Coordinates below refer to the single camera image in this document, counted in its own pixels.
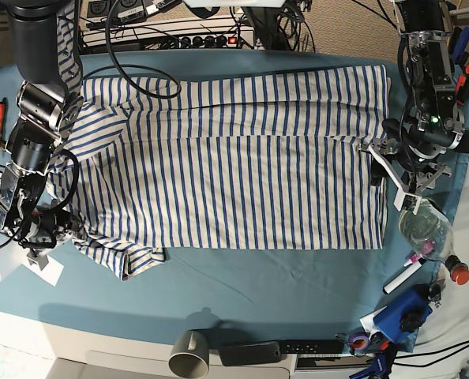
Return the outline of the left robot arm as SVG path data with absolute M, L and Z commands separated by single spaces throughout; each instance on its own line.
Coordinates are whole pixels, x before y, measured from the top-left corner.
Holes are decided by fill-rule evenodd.
M 400 47 L 398 70 L 407 98 L 400 118 L 382 122 L 385 137 L 361 144 L 371 155 L 371 183 L 390 178 L 399 211 L 418 211 L 423 192 L 447 171 L 439 155 L 469 154 L 469 129 L 458 108 L 451 32 L 443 1 L 395 1 Z

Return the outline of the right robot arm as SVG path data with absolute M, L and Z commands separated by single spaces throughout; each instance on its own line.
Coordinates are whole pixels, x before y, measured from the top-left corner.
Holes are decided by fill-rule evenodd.
M 80 59 L 79 1 L 5 1 L 13 53 L 23 78 L 16 97 L 18 118 L 6 141 L 10 160 L 0 178 L 0 234 L 25 251 L 39 269 L 48 253 L 81 232 L 78 216 L 66 211 L 77 186 L 65 199 L 39 199 L 59 158 L 77 158 L 65 145 L 84 99 Z

